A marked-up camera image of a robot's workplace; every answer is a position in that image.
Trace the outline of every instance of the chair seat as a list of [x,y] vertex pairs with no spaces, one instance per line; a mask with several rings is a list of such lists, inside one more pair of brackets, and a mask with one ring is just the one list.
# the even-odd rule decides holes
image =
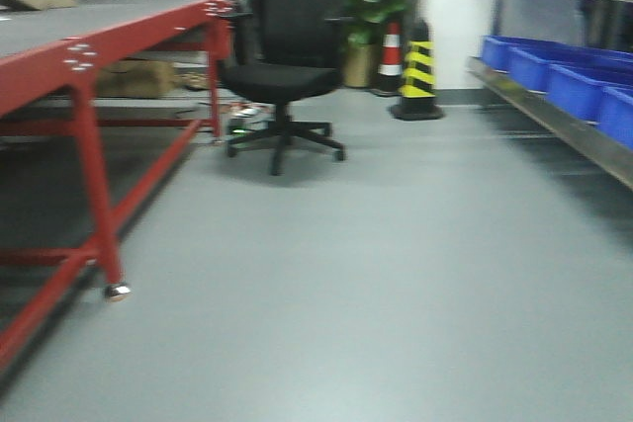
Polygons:
[[287,104],[333,91],[340,85],[340,73],[332,68],[253,63],[228,68],[222,81],[249,101]]

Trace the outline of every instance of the white wall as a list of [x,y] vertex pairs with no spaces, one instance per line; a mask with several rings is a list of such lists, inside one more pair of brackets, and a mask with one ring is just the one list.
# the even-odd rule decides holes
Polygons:
[[493,0],[421,0],[434,41],[436,89],[478,88],[466,69],[490,32]]

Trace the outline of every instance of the black office chair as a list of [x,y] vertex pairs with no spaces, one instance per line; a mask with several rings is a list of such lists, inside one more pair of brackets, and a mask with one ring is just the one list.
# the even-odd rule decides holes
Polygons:
[[324,95],[341,85],[339,50],[345,3],[264,0],[263,61],[227,68],[221,79],[226,88],[249,101],[274,105],[274,121],[263,130],[229,140],[229,157],[236,155],[235,146],[240,143],[279,136],[270,173],[280,175],[284,148],[296,136],[331,147],[336,160],[345,160],[344,145],[329,138],[330,123],[293,122],[288,112],[293,101]]

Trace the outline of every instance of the red workbench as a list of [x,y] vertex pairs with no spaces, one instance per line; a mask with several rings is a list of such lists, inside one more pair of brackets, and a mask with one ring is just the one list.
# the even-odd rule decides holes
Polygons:
[[[20,352],[89,265],[98,265],[119,300],[124,282],[117,232],[167,174],[201,127],[221,134],[216,59],[228,54],[227,0],[81,0],[69,9],[2,13],[0,22],[0,136],[68,135],[76,141],[94,233],[76,248],[0,249],[0,265],[55,266],[54,273],[0,333],[0,369]],[[200,42],[183,42],[183,36]],[[93,107],[100,68],[147,49],[203,50],[209,58],[210,110],[206,119],[99,121]],[[67,120],[17,120],[11,114],[53,91],[71,99]],[[98,127],[182,127],[183,131],[128,194],[111,204]]]

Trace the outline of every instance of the yellow and black striped post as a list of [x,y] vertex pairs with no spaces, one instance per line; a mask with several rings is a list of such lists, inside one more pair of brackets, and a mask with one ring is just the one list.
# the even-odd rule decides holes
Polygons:
[[428,26],[419,19],[408,42],[400,102],[389,108],[394,118],[428,121],[444,117],[444,112],[435,105],[432,52],[433,43]]

